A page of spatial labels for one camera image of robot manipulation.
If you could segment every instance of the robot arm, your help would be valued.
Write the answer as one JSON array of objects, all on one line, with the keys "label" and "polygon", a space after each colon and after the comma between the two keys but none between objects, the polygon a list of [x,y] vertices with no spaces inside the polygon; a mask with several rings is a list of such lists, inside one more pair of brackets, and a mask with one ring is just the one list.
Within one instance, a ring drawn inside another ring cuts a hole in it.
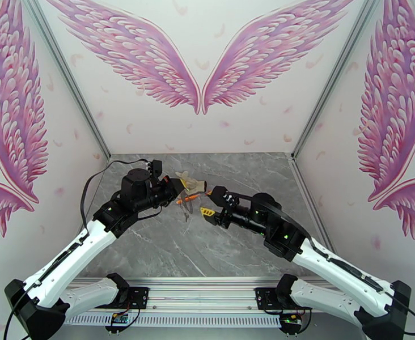
[{"label": "robot arm", "polygon": [[[226,229],[233,223],[260,234],[273,254],[313,271],[342,291],[312,286],[285,274],[276,288],[282,309],[315,308],[360,326],[372,340],[403,339],[408,285],[373,277],[335,255],[266,193],[247,197],[216,186],[209,197],[222,207],[221,212],[201,209],[209,223]],[[250,208],[239,205],[240,199],[249,200]]]},{"label": "robot arm", "polygon": [[166,207],[183,191],[178,178],[165,176],[159,181],[161,174],[162,162],[156,160],[148,169],[129,171],[122,179],[121,190],[94,213],[86,229],[66,248],[25,281],[14,279],[6,286],[12,312],[5,334],[15,314],[33,340],[47,340],[66,318],[99,305],[121,304],[128,298],[129,286],[117,274],[87,287],[66,288],[98,253],[140,220],[141,211]]}]

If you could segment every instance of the yellow object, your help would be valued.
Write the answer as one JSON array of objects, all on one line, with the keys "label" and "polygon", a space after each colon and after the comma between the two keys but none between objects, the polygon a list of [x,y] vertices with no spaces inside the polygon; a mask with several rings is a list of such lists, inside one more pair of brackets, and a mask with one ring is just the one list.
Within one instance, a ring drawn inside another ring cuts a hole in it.
[{"label": "yellow object", "polygon": [[200,211],[202,215],[205,215],[207,217],[212,217],[215,214],[214,210],[206,209],[204,207],[200,207]]}]

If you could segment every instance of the white wall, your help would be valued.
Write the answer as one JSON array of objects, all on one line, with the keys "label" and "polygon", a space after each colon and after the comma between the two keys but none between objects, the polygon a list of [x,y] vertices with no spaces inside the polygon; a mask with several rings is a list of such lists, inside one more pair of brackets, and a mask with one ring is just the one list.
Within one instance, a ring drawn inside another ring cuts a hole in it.
[{"label": "white wall", "polygon": [[[33,274],[75,236],[81,225],[78,206],[84,182],[105,166],[94,137],[25,9],[23,20],[36,44],[48,161],[46,172],[33,182],[33,192],[39,199],[39,203],[29,202],[34,212],[13,212],[5,237],[0,235],[0,337],[10,312],[4,287],[14,278]],[[0,183],[11,186],[1,172]],[[9,338],[19,339],[23,335],[24,330],[14,319]]]},{"label": "white wall", "polygon": [[[132,12],[160,27],[202,89],[225,47],[242,26],[275,9],[306,0],[93,1],[121,13]],[[338,28],[294,62],[289,71],[265,88],[257,89],[246,101],[232,108],[215,104],[207,115],[201,111],[195,115],[190,105],[169,108],[143,95],[137,89],[139,83],[133,85],[114,73],[110,65],[70,34],[53,5],[47,0],[39,2],[114,154],[291,152],[363,4],[363,0],[352,0],[344,8],[347,14],[339,21]],[[321,20],[321,27],[326,22]],[[133,40],[127,35],[125,42]],[[285,41],[278,48],[287,47]]]},{"label": "white wall", "polygon": [[[409,1],[415,13],[415,0]],[[318,124],[322,127],[311,134],[298,162],[339,254],[371,274],[410,285],[410,306],[415,311],[415,240],[410,231],[405,236],[395,210],[373,210],[376,201],[367,201],[374,190],[373,179],[359,170],[357,153],[358,137],[363,138],[358,127],[370,37],[375,33],[376,21],[383,18],[383,7],[382,2],[366,27],[347,71],[321,114]],[[404,95],[405,88],[399,91]],[[408,125],[406,137],[413,133],[414,126]],[[413,178],[415,155],[398,183]],[[392,198],[391,192],[386,196]],[[411,316],[408,324],[407,329],[415,332]]]}]

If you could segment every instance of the marble surface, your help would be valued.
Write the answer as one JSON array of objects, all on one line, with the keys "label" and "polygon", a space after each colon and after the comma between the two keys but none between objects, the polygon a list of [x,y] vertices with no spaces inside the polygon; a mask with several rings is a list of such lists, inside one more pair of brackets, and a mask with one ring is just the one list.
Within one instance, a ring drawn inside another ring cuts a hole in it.
[{"label": "marble surface", "polygon": [[[130,162],[138,158],[162,160],[164,174],[171,177],[176,177],[176,171],[187,170],[191,177],[206,180],[208,189],[223,185],[232,192],[247,195],[267,192],[282,205],[284,212],[316,235],[284,154],[114,155],[111,159]],[[90,217],[119,190],[122,177],[131,168],[115,163],[104,173],[90,207]],[[311,275],[271,254],[263,246],[261,236],[234,225],[225,230],[203,220],[200,206],[215,209],[207,197],[195,199],[192,205],[193,214],[187,220],[187,211],[173,203],[157,217],[136,223],[103,250],[81,275],[104,277],[111,272],[125,278]]]}]

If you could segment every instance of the gray marble tabletop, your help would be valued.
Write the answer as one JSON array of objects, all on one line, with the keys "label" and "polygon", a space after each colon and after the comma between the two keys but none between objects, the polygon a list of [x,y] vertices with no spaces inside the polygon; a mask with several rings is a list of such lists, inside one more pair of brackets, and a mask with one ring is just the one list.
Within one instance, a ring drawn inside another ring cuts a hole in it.
[{"label": "gray marble tabletop", "polygon": [[[111,159],[130,162],[138,158],[162,160],[164,174],[171,177],[176,177],[175,172],[187,170],[190,177],[206,180],[208,189],[223,185],[232,192],[247,195],[267,192],[282,205],[284,212],[316,236],[284,154],[114,155]],[[131,168],[114,164],[103,174],[90,216],[119,190],[122,177]],[[204,195],[192,201],[192,206],[193,213],[189,214],[173,203],[157,217],[136,223],[103,250],[81,276],[104,277],[111,272],[125,278],[312,275],[271,254],[263,246],[261,236],[234,225],[225,230],[203,220],[200,206],[215,209]]]}]

